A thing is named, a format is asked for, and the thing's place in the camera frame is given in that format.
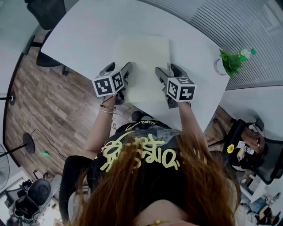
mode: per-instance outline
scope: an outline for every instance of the wrist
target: wrist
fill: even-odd
[[[108,107],[114,107],[115,100],[116,100],[116,96],[106,97],[103,101],[103,105],[108,106]]]
[[[179,107],[190,107],[191,108],[191,103],[190,102],[178,102]]]
[[[105,112],[105,113],[111,113],[111,114],[114,114],[114,110],[113,110],[113,109],[100,108],[100,111]]]

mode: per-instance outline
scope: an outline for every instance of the yellow graffiti print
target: yellow graffiti print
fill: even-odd
[[[125,136],[133,132],[134,131],[127,132],[122,136],[120,136],[117,140],[109,141],[107,144],[105,144],[105,146],[101,149],[101,151],[103,152],[104,157],[107,158],[107,162],[100,168],[100,170],[103,171],[106,169],[106,172],[110,170],[114,160],[116,160],[120,155],[123,146],[120,140],[122,140]],[[108,153],[112,148],[116,148],[116,150],[113,151],[112,153]]]
[[[121,149],[122,149],[122,142],[121,139],[127,136],[128,134],[133,132],[127,132],[123,134],[121,137],[119,137],[116,141],[110,141],[108,142],[103,148],[103,155],[107,158],[107,162],[100,168],[101,171],[106,169],[106,172],[108,172],[114,162],[120,155]],[[174,167],[175,170],[178,170],[178,167],[180,167],[180,164],[178,160],[176,160],[176,152],[172,149],[166,149],[163,153],[161,151],[160,147],[157,147],[158,145],[165,144],[165,141],[161,140],[154,140],[153,135],[149,134],[148,138],[146,137],[135,137],[134,144],[141,144],[142,150],[138,149],[137,152],[141,154],[141,158],[145,158],[145,162],[150,164],[153,162],[161,163],[165,168]],[[112,148],[116,148],[112,153],[109,153],[109,151]],[[172,158],[167,163],[166,157],[167,154],[171,153]],[[135,158],[135,161],[137,161],[137,165],[133,167],[133,169],[139,168],[142,163],[141,160],[138,158]]]

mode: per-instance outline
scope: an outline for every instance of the green bottle cap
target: green bottle cap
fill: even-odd
[[[255,55],[256,54],[256,50],[255,49],[251,49],[251,53],[252,53],[252,55]]]

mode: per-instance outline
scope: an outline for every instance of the fan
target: fan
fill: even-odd
[[[26,132],[23,134],[22,145],[14,148],[13,150],[5,152],[3,146],[2,145],[0,146],[1,146],[0,147],[0,189],[2,189],[3,187],[6,186],[10,175],[9,160],[7,155],[23,147],[25,148],[25,151],[27,153],[33,154],[35,152],[35,145],[31,135]]]
[[[3,146],[0,144],[0,154],[6,153]],[[0,190],[2,190],[8,183],[10,175],[10,166],[8,156],[0,158]]]

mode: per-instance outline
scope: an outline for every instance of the beaded bracelet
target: beaded bracelet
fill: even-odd
[[[108,107],[108,106],[105,106],[103,104],[100,105],[101,108],[107,108],[107,109],[111,109],[111,110],[115,110],[116,107]]]

